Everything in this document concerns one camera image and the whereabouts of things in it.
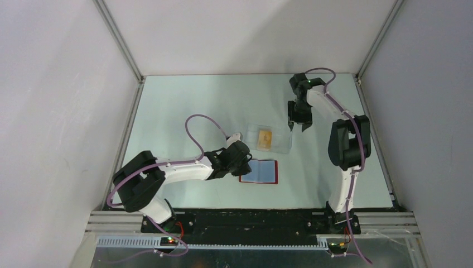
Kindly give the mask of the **aluminium front rail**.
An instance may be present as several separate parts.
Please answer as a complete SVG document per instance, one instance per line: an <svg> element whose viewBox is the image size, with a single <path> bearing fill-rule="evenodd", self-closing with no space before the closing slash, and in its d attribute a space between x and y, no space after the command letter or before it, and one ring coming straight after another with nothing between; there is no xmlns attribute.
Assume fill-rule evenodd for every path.
<svg viewBox="0 0 473 268"><path fill-rule="evenodd" d="M421 233L413 212L356 212L363 238L412 238Z"/></svg>

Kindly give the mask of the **aluminium frame post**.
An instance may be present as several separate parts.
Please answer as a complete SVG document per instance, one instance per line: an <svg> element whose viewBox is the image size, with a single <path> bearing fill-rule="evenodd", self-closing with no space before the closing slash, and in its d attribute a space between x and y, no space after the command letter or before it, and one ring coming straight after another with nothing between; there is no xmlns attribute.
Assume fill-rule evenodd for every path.
<svg viewBox="0 0 473 268"><path fill-rule="evenodd" d="M136 63L131 50L129 49L125 38L123 37L120 29L106 3L104 0L93 0L100 16L102 17L105 26L107 27L109 33L111 34L113 40L115 41L118 50L120 51L123 59L130 68L134 78L138 83L143 83L144 76L140 71L138 64Z"/></svg>
<svg viewBox="0 0 473 268"><path fill-rule="evenodd" d="M391 6L388 15L386 16L385 20L382 23L381 28L379 29L377 35L373 43L371 44L366 56L364 57L360 68L356 73L357 80L361 80L366 70L368 69L371 61L373 60L375 54L379 50L386 34L390 30L394 20L397 18L398 13L400 12L401 8L403 7L405 0L396 0L394 1L393 5Z"/></svg>

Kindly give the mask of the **left aluminium frame post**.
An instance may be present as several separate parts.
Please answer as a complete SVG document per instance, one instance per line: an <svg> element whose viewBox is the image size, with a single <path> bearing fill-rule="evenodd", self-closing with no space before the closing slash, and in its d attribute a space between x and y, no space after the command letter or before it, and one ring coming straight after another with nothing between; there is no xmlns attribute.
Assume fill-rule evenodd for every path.
<svg viewBox="0 0 473 268"><path fill-rule="evenodd" d="M100 16L102 17L105 26L107 27L109 33L111 34L113 40L115 41L118 50L120 51L123 59L130 68L134 78L138 83L143 83L144 76L140 71L138 64L136 63L131 50L129 49L125 38L123 37L120 29L106 3L104 0L93 0Z"/></svg>

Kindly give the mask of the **red leather card holder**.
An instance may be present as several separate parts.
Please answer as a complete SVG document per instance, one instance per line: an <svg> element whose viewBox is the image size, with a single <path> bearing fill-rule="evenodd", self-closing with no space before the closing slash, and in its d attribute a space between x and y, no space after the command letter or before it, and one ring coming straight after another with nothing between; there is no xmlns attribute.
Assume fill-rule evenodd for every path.
<svg viewBox="0 0 473 268"><path fill-rule="evenodd" d="M240 183L278 184L277 160L250 160L249 174L239 177Z"/></svg>

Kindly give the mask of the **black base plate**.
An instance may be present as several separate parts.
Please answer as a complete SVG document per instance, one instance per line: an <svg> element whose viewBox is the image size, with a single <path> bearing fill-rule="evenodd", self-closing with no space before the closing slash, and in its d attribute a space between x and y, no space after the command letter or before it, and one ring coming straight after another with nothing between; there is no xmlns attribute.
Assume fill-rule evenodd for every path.
<svg viewBox="0 0 473 268"><path fill-rule="evenodd" d="M360 233L358 217L326 209L177 209L159 226L167 232L190 235L197 228L294 228L310 234Z"/></svg>

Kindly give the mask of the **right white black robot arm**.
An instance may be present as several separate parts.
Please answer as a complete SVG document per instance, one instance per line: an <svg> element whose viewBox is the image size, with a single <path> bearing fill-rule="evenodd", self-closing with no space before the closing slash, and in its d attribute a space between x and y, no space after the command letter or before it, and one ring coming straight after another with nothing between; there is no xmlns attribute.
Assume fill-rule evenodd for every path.
<svg viewBox="0 0 473 268"><path fill-rule="evenodd" d="M327 153L331 163L340 168L340 178L327 201L324 225L329 232L339 233L353 217L356 180L371 155L370 120L366 115L357 115L345 108L329 93L328 83L321 78L297 73L289 84L295 95L295 99L287 103L291 130L295 125L300 125L303 131L311 127L313 109L331 123Z"/></svg>

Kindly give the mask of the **orange credit card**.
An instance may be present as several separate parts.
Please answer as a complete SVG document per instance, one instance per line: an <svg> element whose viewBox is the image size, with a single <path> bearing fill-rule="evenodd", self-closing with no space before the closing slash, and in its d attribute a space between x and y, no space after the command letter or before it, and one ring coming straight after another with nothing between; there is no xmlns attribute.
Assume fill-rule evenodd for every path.
<svg viewBox="0 0 473 268"><path fill-rule="evenodd" d="M258 131L257 149L261 151L270 151L272 147L272 131L269 129L260 129Z"/></svg>

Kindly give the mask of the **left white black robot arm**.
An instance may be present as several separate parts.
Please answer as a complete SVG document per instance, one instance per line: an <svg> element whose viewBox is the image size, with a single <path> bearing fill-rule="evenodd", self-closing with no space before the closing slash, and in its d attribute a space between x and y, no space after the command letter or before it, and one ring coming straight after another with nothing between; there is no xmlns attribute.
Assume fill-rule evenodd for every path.
<svg viewBox="0 0 473 268"><path fill-rule="evenodd" d="M113 175L114 188L107 204L112 207L112 198L117 194L126 212L141 212L162 232L171 232L176 216L170 202L157 195L162 186L188 180L220 179L227 174L247 175L251 172L251 159L249 147L239 140L205 152L196 160L158 162L150 151L142 151Z"/></svg>

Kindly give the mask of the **right aluminium frame post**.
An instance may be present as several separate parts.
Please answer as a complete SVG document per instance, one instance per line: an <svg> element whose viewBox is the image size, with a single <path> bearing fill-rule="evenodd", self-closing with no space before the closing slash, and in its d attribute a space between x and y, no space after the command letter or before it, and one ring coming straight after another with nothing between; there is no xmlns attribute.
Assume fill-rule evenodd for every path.
<svg viewBox="0 0 473 268"><path fill-rule="evenodd" d="M371 44L366 56L364 57L360 68L356 73L357 80L361 80L366 70L368 69L371 61L373 60L375 54L379 50L386 34L390 30L394 20L397 18L398 13L400 12L401 8L403 7L405 0L396 0L394 1L393 5L391 6L388 15L386 16L385 20L382 23L381 28L379 29L377 35L373 43Z"/></svg>

